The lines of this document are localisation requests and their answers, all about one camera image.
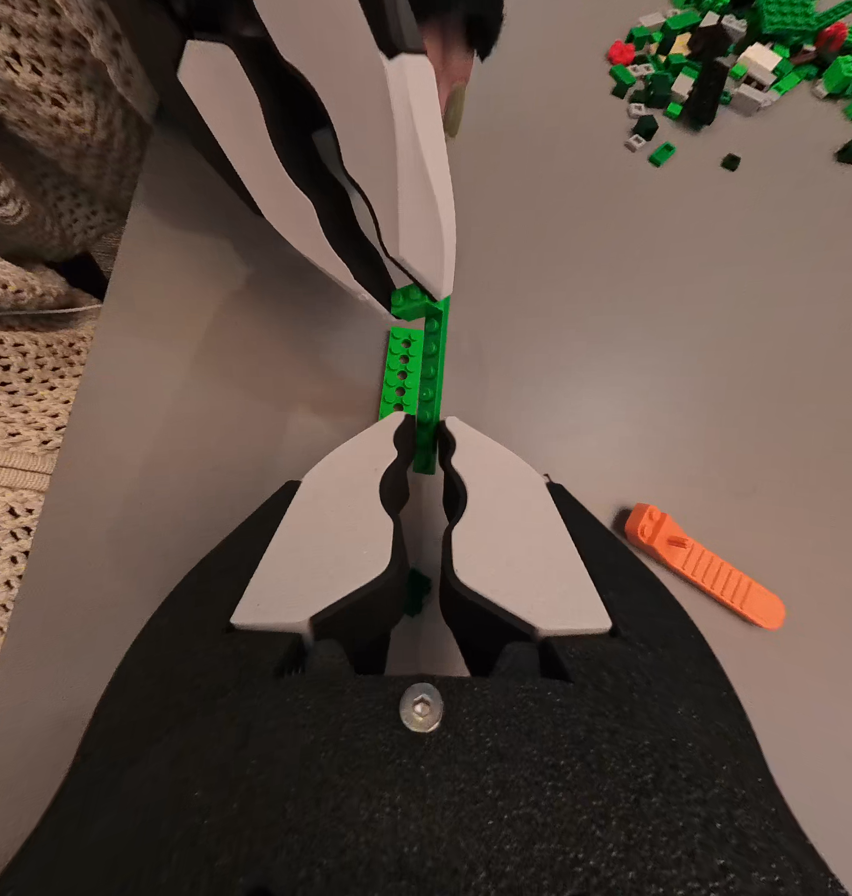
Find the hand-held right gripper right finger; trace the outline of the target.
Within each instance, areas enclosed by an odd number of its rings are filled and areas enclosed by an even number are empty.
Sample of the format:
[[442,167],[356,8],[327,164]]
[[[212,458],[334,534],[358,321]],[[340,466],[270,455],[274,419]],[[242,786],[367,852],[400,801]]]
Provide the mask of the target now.
[[511,644],[610,635],[611,616],[544,476],[457,417],[439,425],[438,458],[439,607],[468,674],[489,677]]

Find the dark green lego piece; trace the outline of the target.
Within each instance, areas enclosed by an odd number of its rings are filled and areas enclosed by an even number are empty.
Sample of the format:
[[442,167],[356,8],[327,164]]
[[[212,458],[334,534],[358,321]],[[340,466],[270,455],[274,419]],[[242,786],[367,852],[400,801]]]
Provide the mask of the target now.
[[406,596],[403,613],[409,618],[419,616],[430,598],[433,588],[432,578],[415,567],[409,569],[406,580]]

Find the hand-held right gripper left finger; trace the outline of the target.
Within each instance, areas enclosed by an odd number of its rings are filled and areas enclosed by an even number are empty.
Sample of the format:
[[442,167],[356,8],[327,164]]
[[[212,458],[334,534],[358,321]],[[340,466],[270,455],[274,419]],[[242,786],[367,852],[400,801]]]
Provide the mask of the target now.
[[386,672],[407,597],[401,510],[413,416],[395,411],[324,456],[302,479],[231,617],[240,631],[338,643],[361,675]]

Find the green lego plate assembly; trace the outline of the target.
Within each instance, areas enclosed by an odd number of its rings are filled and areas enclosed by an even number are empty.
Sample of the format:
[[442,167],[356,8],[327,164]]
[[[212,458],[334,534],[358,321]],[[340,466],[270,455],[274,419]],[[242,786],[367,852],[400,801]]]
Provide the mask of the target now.
[[378,417],[402,411],[416,420],[414,472],[437,466],[450,298],[432,299],[415,284],[396,289],[391,312],[404,325],[389,330]]

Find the person's left forearm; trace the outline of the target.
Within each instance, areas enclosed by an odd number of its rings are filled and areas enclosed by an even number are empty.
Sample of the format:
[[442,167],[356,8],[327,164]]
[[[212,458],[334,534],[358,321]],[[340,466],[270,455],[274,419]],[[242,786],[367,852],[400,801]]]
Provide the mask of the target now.
[[120,230],[157,104],[108,2],[0,1],[0,255],[63,261]]

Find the orange lego brick separator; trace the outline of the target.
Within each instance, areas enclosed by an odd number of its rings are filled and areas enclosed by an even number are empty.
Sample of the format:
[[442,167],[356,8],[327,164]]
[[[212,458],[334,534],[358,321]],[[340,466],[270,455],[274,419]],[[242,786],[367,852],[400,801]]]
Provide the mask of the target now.
[[786,608],[772,591],[689,537],[655,505],[636,504],[625,534],[630,544],[745,621],[768,631],[783,626]]

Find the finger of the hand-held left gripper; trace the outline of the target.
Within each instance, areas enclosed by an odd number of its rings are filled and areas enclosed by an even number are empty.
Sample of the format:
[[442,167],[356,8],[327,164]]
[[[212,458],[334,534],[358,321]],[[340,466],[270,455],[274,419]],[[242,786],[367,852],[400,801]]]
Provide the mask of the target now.
[[388,312],[387,265],[309,128],[322,104],[272,40],[191,39],[177,79],[265,221],[353,297]]
[[378,212],[388,255],[433,299],[454,288],[456,217],[434,70],[426,56],[382,58],[392,114],[394,195]]

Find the pile of lego pieces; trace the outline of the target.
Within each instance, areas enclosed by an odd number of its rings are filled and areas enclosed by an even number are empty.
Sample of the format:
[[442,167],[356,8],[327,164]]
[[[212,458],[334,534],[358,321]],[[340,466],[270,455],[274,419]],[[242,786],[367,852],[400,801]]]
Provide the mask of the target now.
[[[807,86],[852,125],[852,1],[669,2],[633,21],[605,54],[626,103],[623,144],[654,168],[675,155],[663,121],[689,133],[722,111],[750,118]],[[852,138],[833,153],[852,167]]]

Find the person's left hand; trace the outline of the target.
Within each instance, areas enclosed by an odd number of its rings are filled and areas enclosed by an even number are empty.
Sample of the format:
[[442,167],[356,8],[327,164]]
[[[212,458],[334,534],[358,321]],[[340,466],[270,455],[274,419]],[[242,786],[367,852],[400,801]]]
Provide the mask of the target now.
[[463,119],[475,51],[466,37],[465,24],[456,16],[428,21],[420,26],[420,34],[435,73],[444,136],[453,140]]

